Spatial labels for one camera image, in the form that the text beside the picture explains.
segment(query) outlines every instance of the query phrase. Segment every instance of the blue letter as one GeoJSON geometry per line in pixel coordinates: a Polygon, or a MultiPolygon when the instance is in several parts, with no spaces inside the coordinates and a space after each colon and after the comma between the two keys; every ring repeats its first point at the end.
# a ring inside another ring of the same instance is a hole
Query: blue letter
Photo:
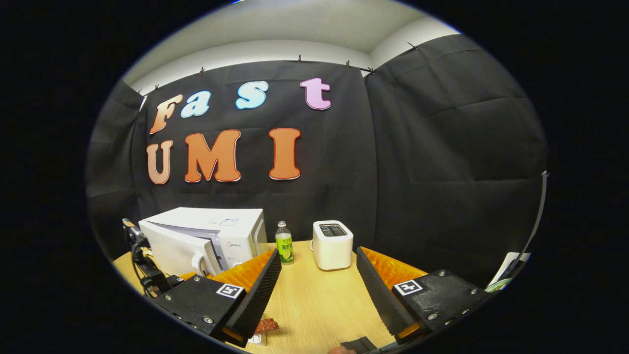
{"type": "Polygon", "coordinates": [[[208,111],[209,91],[197,92],[186,101],[188,104],[181,110],[181,117],[200,116],[208,111]]]}
{"type": "Polygon", "coordinates": [[[269,89],[266,81],[252,81],[240,86],[238,95],[241,97],[236,100],[236,108],[243,110],[245,108],[256,108],[264,103],[267,99],[265,91],[269,89]]]}

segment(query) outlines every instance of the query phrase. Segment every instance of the hand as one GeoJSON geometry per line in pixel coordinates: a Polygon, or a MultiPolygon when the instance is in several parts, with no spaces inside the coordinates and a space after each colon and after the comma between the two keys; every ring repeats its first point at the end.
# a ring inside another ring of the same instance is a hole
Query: hand
{"type": "Polygon", "coordinates": [[[354,349],[348,350],[344,346],[338,346],[336,348],[330,349],[328,354],[356,354],[356,351],[354,349]]]}

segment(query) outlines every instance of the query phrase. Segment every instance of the orange letter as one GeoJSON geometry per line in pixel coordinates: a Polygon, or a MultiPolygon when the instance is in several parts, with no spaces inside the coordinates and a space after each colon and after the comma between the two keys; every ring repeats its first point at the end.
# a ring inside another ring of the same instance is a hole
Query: orange letter
{"type": "Polygon", "coordinates": [[[149,133],[155,134],[160,130],[164,129],[166,126],[166,119],[170,118],[172,112],[175,111],[175,105],[181,102],[184,97],[183,95],[175,96],[168,101],[161,102],[159,106],[157,106],[157,115],[155,116],[155,123],[153,123],[153,127],[149,133]]]}
{"type": "Polygon", "coordinates": [[[274,180],[294,180],[301,175],[295,167],[295,140],[301,132],[293,128],[277,128],[269,132],[275,142],[275,160],[269,176],[274,180]]]}
{"type": "Polygon", "coordinates": [[[209,149],[203,134],[191,134],[186,137],[188,145],[188,173],[184,179],[186,182],[201,181],[198,166],[206,181],[212,178],[214,166],[218,164],[218,170],[214,175],[219,182],[235,182],[240,179],[240,172],[236,170],[236,140],[240,132],[229,129],[224,130],[214,141],[212,150],[209,149]]]}
{"type": "Polygon", "coordinates": [[[148,154],[148,177],[156,185],[163,185],[168,181],[170,177],[170,148],[172,147],[172,140],[166,140],[162,143],[162,161],[163,168],[162,173],[157,172],[157,144],[152,144],[147,147],[148,154]]]}

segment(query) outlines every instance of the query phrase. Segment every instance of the white wall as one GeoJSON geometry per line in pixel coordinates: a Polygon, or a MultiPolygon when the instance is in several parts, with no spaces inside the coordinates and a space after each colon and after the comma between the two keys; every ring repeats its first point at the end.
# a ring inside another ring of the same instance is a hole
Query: white wall
{"type": "Polygon", "coordinates": [[[163,86],[195,74],[202,66],[205,70],[210,70],[248,62],[297,60],[300,54],[304,61],[345,65],[349,60],[350,66],[373,66],[368,54],[336,45],[299,40],[256,40],[222,45],[181,57],[150,72],[130,86],[135,91],[142,89],[141,94],[147,94],[155,89],[156,84],[163,86]]]}
{"type": "Polygon", "coordinates": [[[435,38],[457,33],[454,28],[435,18],[430,16],[422,17],[400,28],[389,38],[383,40],[369,53],[369,57],[374,64],[373,66],[378,68],[399,54],[409,50],[411,48],[409,43],[419,45],[435,38]]]}

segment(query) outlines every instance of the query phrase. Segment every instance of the colorful letter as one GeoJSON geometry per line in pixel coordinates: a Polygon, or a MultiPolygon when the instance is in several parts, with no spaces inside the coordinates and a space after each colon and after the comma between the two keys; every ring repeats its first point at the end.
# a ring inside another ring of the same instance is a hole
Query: colorful letter
{"type": "Polygon", "coordinates": [[[153,123],[150,134],[155,134],[164,129],[166,126],[166,119],[170,118],[172,113],[175,111],[175,105],[183,99],[183,95],[180,94],[167,101],[161,102],[159,106],[157,106],[157,115],[155,116],[155,123],[153,123]]]}
{"type": "Polygon", "coordinates": [[[275,159],[269,176],[274,180],[294,180],[301,175],[295,167],[295,140],[301,132],[293,128],[277,128],[269,132],[275,143],[275,159]]]}
{"type": "Polygon", "coordinates": [[[162,173],[157,172],[157,144],[147,146],[148,154],[148,177],[156,185],[163,185],[170,177],[170,148],[172,140],[162,143],[162,173]]]}
{"type": "Polygon", "coordinates": [[[209,108],[209,97],[211,95],[209,91],[201,91],[190,96],[186,101],[187,105],[181,110],[181,117],[188,118],[192,115],[200,116],[207,112],[209,108]]]}
{"type": "Polygon", "coordinates": [[[320,78],[305,80],[299,85],[306,88],[306,103],[310,108],[327,110],[332,105],[330,101],[323,99],[322,93],[322,91],[329,91],[330,85],[322,84],[320,78]]]}
{"type": "Polygon", "coordinates": [[[203,134],[191,134],[186,137],[188,145],[188,172],[184,179],[186,182],[194,183],[201,181],[201,168],[206,181],[212,178],[214,167],[218,165],[218,170],[214,175],[219,182],[234,182],[240,179],[240,172],[236,170],[236,140],[240,138],[237,130],[224,130],[214,141],[210,150],[203,134]]]}
{"type": "Polygon", "coordinates": [[[246,83],[238,89],[238,95],[241,97],[236,100],[236,108],[244,110],[261,106],[267,99],[264,94],[269,89],[266,81],[252,81],[246,83]]]}

